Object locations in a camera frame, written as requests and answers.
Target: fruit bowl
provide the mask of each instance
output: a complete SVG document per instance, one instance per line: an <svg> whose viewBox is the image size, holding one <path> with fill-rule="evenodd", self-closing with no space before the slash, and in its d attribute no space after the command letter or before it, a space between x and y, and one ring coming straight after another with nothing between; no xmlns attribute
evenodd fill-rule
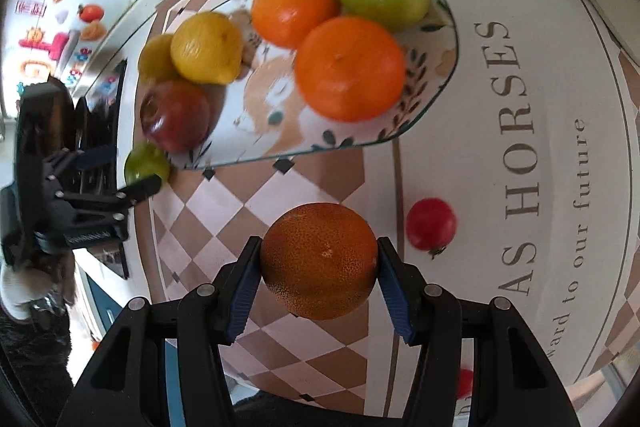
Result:
<svg viewBox="0 0 640 427"><path fill-rule="evenodd" d="M177 168L204 169L394 139L423 117L458 63L458 32L449 5L431 0L420 23L394 35L406 58L398 103L372 120L328 120L311 110L296 89L295 52L263 41L252 27L252 3L228 0L215 9L242 30L242 73L226 89L209 88L217 107L212 132L196 149L170 156Z"/></svg>

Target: table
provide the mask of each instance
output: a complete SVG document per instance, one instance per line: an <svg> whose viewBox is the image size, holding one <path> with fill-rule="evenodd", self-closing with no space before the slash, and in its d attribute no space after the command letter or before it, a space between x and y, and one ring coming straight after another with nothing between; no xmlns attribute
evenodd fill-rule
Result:
<svg viewBox="0 0 640 427"><path fill-rule="evenodd" d="M223 1L165 0L149 36ZM565 383L640 338L638 70L588 0L448 1L460 63L400 139L178 172L137 208L141 255L161 275L153 291L147 261L155 300L211 280L289 208L333 201L458 297L509 296ZM461 223L434 260L403 232L406 212L428 196L449 201ZM393 333L377 288L352 314L314 323L261 286L245 332L221 354L228 372L272 393L385 416L401 415L417 360ZM471 363L466 344L463 365Z"/></svg>

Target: leaf pattern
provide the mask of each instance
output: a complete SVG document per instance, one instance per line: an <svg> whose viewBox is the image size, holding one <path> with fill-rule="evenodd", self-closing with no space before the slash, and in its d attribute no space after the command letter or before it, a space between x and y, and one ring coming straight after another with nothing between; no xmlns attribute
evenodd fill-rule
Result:
<svg viewBox="0 0 640 427"><path fill-rule="evenodd" d="M335 134L330 129L327 129L322 133L322 139L330 146L335 146Z"/></svg>
<svg viewBox="0 0 640 427"><path fill-rule="evenodd" d="M437 31L441 27L425 26L423 31ZM407 68L406 77L407 81L402 87L402 97L398 102L398 113L393 117L393 128L391 130L383 129L378 135L378 141L385 139L387 136L391 136L393 133L405 130L408 125L411 124L411 118L406 120L406 117L414 113L422 103L420 96L424 93L428 82L424 80L427 74L427 57L428 52L420 53L417 49L412 48L406 52Z"/></svg>
<svg viewBox="0 0 640 427"><path fill-rule="evenodd" d="M425 33L433 33L433 32L436 32L438 30L441 30L443 28L444 28L444 26L442 26L442 25L427 24L426 26L422 26L420 29Z"/></svg>
<svg viewBox="0 0 640 427"><path fill-rule="evenodd" d="M207 152L209 152L209 149L211 149L211 143L212 142L209 142L204 149L200 150L200 154L198 154L197 160L200 160L204 155L206 155Z"/></svg>
<svg viewBox="0 0 640 427"><path fill-rule="evenodd" d="M282 111L274 111L269 115L267 119L267 124L269 125L280 125L284 120L284 115Z"/></svg>

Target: diamond tile pattern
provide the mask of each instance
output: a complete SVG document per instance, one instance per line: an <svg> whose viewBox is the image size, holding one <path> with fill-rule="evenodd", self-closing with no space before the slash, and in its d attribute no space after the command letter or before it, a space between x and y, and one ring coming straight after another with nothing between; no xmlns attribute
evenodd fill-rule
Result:
<svg viewBox="0 0 640 427"><path fill-rule="evenodd" d="M154 197L157 252L168 299L181 298L233 263L251 235L264 237L303 203L350 204L364 214L362 149L296 156L286 172L273 160L178 172ZM316 407L364 411L369 307L333 321L295 317L260 283L244 333L220 350L225 370L256 387Z"/></svg>
<svg viewBox="0 0 640 427"><path fill-rule="evenodd" d="M171 227L171 233L192 259L209 242L211 233L185 206Z"/></svg>
<svg viewBox="0 0 640 427"><path fill-rule="evenodd" d="M618 55L620 67L626 80L626 87L636 109L640 108L640 67L620 51ZM636 128L640 137L640 117L636 117ZM626 300L620 306L618 314L605 341L605 347L596 360L591 371L603 368L620 353L640 342L640 237L636 238L636 253L631 265L631 273L626 282Z"/></svg>

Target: person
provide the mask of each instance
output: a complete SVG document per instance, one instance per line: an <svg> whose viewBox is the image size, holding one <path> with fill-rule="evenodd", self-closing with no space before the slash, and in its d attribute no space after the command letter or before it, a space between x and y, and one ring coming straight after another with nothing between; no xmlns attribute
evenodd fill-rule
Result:
<svg viewBox="0 0 640 427"><path fill-rule="evenodd" d="M63 267L62 295L72 305L72 252L65 254ZM66 370L71 353L69 315L52 315L47 330L31 320L30 303L56 286L49 274L33 267L14 271L0 253L0 345L44 427L55 427L74 388Z"/></svg>

